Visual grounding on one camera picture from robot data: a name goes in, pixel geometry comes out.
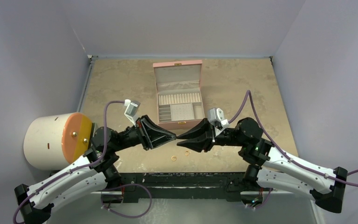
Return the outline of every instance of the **cylindrical container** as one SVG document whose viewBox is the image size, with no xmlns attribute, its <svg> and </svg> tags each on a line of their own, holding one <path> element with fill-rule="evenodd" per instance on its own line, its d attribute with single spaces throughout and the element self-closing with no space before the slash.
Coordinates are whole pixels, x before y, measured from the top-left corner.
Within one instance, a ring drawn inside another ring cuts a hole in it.
<svg viewBox="0 0 358 224">
<path fill-rule="evenodd" d="M 89 148 L 91 129 L 91 120 L 78 112 L 37 118 L 25 134 L 25 158 L 38 169 L 61 170 Z"/>
</svg>

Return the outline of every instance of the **beige tabletop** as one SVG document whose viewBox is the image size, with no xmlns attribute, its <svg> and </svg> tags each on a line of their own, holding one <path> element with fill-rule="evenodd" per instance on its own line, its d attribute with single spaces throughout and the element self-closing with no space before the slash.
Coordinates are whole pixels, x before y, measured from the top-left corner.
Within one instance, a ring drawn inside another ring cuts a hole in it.
<svg viewBox="0 0 358 224">
<path fill-rule="evenodd" d="M 83 113 L 103 125 L 103 108 L 112 100 L 141 102 L 138 115 L 149 115 L 157 123 L 156 83 L 152 64 L 189 59 L 99 59 L 91 74 Z M 226 118 L 238 111 L 246 90 L 252 91 L 257 113 L 267 132 L 286 151 L 297 155 L 292 132 L 269 58 L 203 59 L 201 95 L 205 112 L 219 107 Z M 238 119 L 253 117 L 247 102 Z M 121 105 L 108 110 L 108 127 L 120 132 L 131 123 Z M 173 130 L 181 134 L 186 130 Z M 120 151 L 115 163 L 119 172 L 232 172 L 245 171 L 248 164 L 238 155 L 239 147 L 215 146 L 208 153 L 197 153 L 170 142 L 145 151 L 138 145 Z"/>
</svg>

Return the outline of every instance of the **white wall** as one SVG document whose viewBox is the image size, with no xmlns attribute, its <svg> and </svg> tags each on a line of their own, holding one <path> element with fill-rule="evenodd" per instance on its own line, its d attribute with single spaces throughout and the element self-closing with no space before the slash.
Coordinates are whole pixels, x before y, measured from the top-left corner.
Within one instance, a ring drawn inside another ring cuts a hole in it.
<svg viewBox="0 0 358 224">
<path fill-rule="evenodd" d="M 87 54 L 271 56 L 305 0 L 64 0 Z"/>
<path fill-rule="evenodd" d="M 307 0 L 274 67 L 300 156 L 357 169 L 358 1 Z M 342 214 L 324 215 L 327 224 L 358 223 L 358 188 L 346 188 Z"/>
<path fill-rule="evenodd" d="M 87 68 L 60 2 L 0 0 L 0 223 L 11 223 L 17 185 L 48 176 L 25 160 L 29 124 L 76 111 Z"/>
</svg>

